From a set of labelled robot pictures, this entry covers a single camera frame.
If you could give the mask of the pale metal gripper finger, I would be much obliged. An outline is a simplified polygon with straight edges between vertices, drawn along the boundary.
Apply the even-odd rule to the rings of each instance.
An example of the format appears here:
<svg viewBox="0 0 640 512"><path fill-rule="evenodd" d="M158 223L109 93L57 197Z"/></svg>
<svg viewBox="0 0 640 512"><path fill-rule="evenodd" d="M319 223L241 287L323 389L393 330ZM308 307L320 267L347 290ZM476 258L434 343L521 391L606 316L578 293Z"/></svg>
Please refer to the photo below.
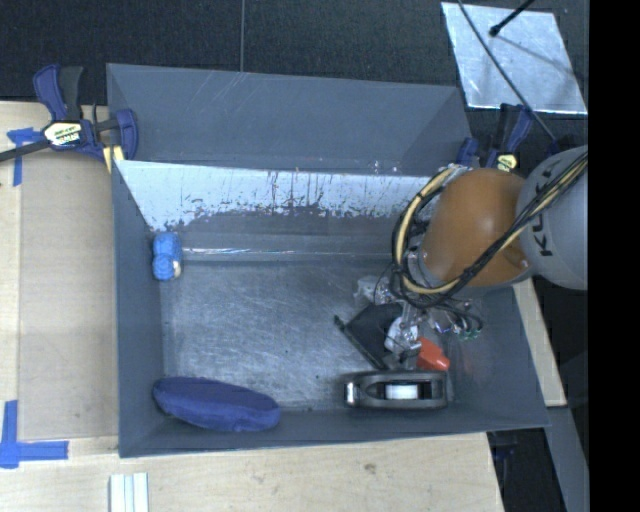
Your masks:
<svg viewBox="0 0 640 512"><path fill-rule="evenodd" d="M393 353L402 353L405 350L406 339L402 328L402 320L395 319L386 331L384 347Z"/></svg>
<svg viewBox="0 0 640 512"><path fill-rule="evenodd" d="M416 359L419 355L422 344L419 341L417 329L402 329L398 335L399 360L406 362Z"/></svg>

